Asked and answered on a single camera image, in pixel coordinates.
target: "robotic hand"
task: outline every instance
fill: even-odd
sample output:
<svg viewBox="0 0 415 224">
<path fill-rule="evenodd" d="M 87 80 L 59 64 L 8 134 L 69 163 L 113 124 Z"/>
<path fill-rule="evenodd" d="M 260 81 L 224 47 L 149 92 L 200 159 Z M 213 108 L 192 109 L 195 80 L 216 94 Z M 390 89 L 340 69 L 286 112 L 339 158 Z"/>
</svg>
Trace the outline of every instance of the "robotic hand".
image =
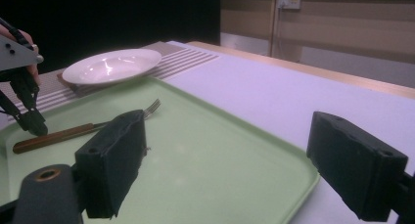
<svg viewBox="0 0 415 224">
<path fill-rule="evenodd" d="M 0 90 L 1 112 L 11 115 L 24 131 L 40 136 L 48 133 L 44 124 L 45 119 L 36 108 L 36 99 L 39 87 L 33 76 L 27 71 L 26 66 L 40 64 L 43 57 L 34 52 L 24 36 L 10 24 L 0 18 L 0 24 L 5 26 L 16 38 L 13 41 L 0 35 L 0 81 L 10 81 L 13 91 L 22 101 L 27 112 L 21 111 Z"/>
</svg>

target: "fork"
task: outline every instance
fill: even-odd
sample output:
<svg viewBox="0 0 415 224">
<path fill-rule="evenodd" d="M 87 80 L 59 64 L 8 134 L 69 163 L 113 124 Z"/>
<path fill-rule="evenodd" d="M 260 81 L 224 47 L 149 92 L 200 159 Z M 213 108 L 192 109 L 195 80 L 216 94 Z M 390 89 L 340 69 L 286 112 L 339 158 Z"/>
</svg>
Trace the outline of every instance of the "fork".
<svg viewBox="0 0 415 224">
<path fill-rule="evenodd" d="M 156 99 L 149 107 L 143 110 L 144 119 L 148 119 L 156 109 L 161 105 L 159 99 Z M 76 126 L 74 128 L 65 129 L 59 132 L 51 133 L 45 136 L 40 136 L 37 138 L 32 138 L 18 142 L 13 147 L 13 152 L 15 154 L 25 153 L 31 150 L 43 148 L 52 144 L 61 143 L 66 140 L 76 138 L 88 133 L 95 132 L 103 127 L 105 127 L 109 121 L 102 123 L 87 123 L 83 125 Z"/>
</svg>

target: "fork handle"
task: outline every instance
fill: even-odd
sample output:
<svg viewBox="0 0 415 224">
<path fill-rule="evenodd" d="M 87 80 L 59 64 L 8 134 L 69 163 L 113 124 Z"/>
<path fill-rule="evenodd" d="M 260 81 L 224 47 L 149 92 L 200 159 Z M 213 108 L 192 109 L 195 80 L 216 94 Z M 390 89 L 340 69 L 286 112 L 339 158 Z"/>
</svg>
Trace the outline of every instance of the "fork handle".
<svg viewBox="0 0 415 224">
<path fill-rule="evenodd" d="M 59 132 L 51 133 L 45 136 L 39 136 L 37 138 L 32 138 L 32 139 L 18 142 L 13 147 L 13 152 L 15 154 L 25 153 L 25 152 L 43 148 L 43 147 L 46 147 L 52 144 L 64 142 L 68 139 L 75 138 L 81 135 L 85 135 L 96 130 L 97 128 L 92 123 L 79 125 L 74 128 L 70 128 L 70 129 L 59 131 Z"/>
</svg>

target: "black curtain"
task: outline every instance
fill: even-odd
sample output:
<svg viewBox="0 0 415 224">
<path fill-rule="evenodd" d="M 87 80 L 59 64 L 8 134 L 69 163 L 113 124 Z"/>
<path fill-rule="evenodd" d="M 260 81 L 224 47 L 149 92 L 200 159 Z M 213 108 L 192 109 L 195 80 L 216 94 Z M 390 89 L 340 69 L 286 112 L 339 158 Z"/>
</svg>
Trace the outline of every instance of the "black curtain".
<svg viewBox="0 0 415 224">
<path fill-rule="evenodd" d="M 0 0 L 0 17 L 33 37 L 41 73 L 157 41 L 219 44 L 220 0 Z"/>
</svg>

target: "power outlet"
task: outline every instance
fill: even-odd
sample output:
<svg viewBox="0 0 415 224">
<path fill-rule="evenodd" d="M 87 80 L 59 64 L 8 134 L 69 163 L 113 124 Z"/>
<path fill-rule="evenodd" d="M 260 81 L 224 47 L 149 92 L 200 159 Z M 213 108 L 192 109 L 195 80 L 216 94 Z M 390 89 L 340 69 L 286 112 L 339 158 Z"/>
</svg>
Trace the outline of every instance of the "power outlet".
<svg viewBox="0 0 415 224">
<path fill-rule="evenodd" d="M 277 0 L 277 6 L 280 9 L 300 9 L 301 0 Z"/>
</svg>

